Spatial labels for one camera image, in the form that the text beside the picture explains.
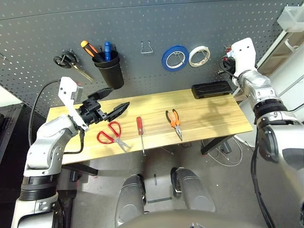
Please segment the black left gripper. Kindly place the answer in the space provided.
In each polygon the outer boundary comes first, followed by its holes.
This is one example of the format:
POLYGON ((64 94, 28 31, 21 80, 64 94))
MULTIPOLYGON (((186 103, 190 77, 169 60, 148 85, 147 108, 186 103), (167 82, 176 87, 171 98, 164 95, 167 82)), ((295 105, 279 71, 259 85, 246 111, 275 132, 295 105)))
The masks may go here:
POLYGON ((97 124, 101 121, 113 121, 121 116, 128 108, 130 102, 122 103, 115 107, 109 114, 103 113, 98 100, 102 100, 114 91, 113 88, 103 88, 88 96, 77 109, 78 114, 86 125, 97 124))

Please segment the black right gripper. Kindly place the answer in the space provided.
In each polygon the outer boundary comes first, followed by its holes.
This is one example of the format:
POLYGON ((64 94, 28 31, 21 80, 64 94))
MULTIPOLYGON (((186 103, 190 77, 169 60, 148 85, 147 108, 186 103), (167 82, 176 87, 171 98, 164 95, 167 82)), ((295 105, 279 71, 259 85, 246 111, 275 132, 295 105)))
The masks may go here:
POLYGON ((235 71, 236 62, 234 58, 223 58, 222 59, 222 68, 226 71, 235 71))

